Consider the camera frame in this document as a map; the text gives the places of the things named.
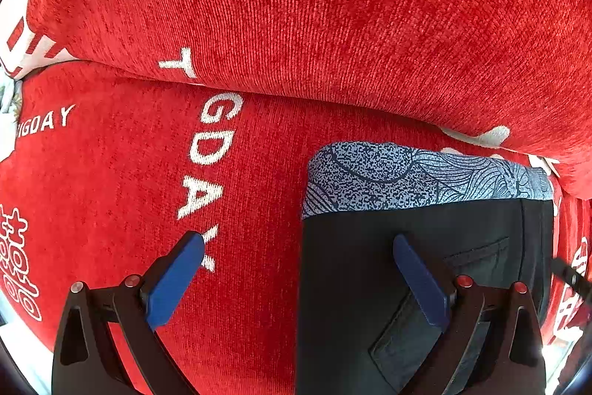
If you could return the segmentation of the black pants with blue waistband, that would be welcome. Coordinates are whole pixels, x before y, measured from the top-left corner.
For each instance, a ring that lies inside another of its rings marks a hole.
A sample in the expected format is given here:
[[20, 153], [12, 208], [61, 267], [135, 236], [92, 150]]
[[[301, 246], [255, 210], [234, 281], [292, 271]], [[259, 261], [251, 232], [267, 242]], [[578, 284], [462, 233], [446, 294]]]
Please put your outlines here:
[[544, 170], [339, 142], [308, 166], [300, 394], [541, 394]]

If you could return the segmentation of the red bedspread with white lettering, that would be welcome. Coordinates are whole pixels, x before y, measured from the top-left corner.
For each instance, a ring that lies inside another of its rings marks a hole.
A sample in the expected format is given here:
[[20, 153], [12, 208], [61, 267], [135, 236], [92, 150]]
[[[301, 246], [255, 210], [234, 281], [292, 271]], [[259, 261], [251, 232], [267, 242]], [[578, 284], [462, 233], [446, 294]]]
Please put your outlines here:
[[437, 340], [394, 237], [481, 285], [524, 282], [567, 375], [591, 312], [591, 204], [543, 160], [374, 110], [145, 81], [94, 63], [1, 78], [1, 288], [45, 346], [74, 281], [205, 254], [159, 332], [204, 394], [395, 394]]

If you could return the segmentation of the red pillow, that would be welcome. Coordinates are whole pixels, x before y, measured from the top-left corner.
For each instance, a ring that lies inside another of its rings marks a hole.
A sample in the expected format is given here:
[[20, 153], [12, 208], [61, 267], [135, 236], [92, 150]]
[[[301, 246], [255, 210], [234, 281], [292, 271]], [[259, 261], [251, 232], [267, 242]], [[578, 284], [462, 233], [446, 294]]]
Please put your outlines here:
[[74, 60], [412, 117], [591, 195], [591, 0], [2, 0], [5, 73]]

